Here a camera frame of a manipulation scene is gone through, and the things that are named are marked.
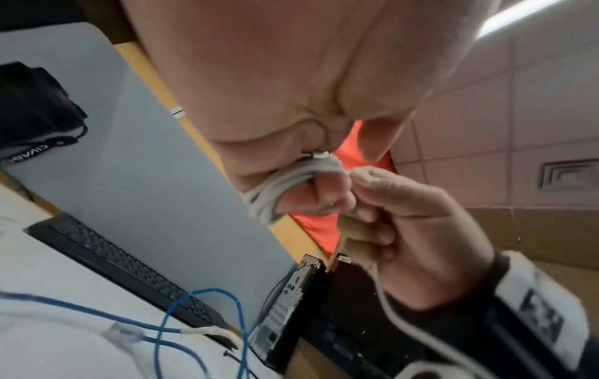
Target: black keyboard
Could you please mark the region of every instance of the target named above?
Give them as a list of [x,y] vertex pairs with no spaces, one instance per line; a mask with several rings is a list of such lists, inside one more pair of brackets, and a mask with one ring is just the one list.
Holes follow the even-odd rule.
[[[162,310],[188,292],[69,214],[34,224],[27,232]],[[195,328],[230,328],[220,313],[195,297],[182,302],[173,316]],[[228,348],[235,347],[226,338],[211,338]]]

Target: white desk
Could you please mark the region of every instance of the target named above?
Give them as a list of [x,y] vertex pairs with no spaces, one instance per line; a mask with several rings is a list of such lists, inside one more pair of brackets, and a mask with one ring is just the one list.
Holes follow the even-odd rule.
[[[23,228],[49,215],[0,185],[0,289],[35,293],[159,325],[164,313],[59,252]],[[227,320],[237,325],[236,320]],[[153,345],[141,342],[128,355],[99,335],[111,321],[36,303],[0,300],[0,367],[3,378],[153,378]],[[183,327],[171,319],[168,326]],[[147,335],[155,337],[155,332]],[[214,379],[233,379],[239,364],[203,336],[165,335],[198,353]],[[160,349],[165,379],[201,378],[186,354]],[[249,352],[259,379],[280,376]]]

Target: hand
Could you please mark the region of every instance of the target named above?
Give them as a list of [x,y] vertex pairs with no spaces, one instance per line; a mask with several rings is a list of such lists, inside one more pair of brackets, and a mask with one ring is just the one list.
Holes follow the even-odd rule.
[[[379,160],[449,76],[499,0],[122,0],[183,108],[246,192],[300,153],[335,151],[355,120]],[[333,213],[344,174],[287,192],[276,212]]]
[[476,221],[444,190],[386,170],[350,173],[358,206],[340,215],[341,250],[414,310],[449,303],[489,269],[493,246]]

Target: ceiling tile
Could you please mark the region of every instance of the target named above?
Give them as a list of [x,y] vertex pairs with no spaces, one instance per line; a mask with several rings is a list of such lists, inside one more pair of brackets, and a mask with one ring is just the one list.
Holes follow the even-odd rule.
[[401,176],[408,177],[410,179],[414,179],[420,183],[426,183],[426,179],[424,178],[424,168],[422,167],[422,163],[408,163],[408,164],[396,164],[395,170]]
[[540,147],[514,152],[512,157],[512,204],[597,206],[597,190],[540,190],[542,164],[579,159],[599,159],[599,142]]
[[565,1],[514,28],[515,64],[522,66],[599,41],[599,2]]
[[599,44],[518,70],[514,146],[599,136]]
[[506,33],[478,40],[445,84],[435,95],[504,72],[509,67],[509,42]]
[[426,102],[415,124],[423,159],[508,148],[509,77],[496,77]]
[[414,126],[411,122],[404,126],[404,130],[401,131],[389,151],[395,164],[414,162],[420,158],[414,137]]
[[429,184],[446,189],[463,205],[505,205],[507,153],[424,163]]

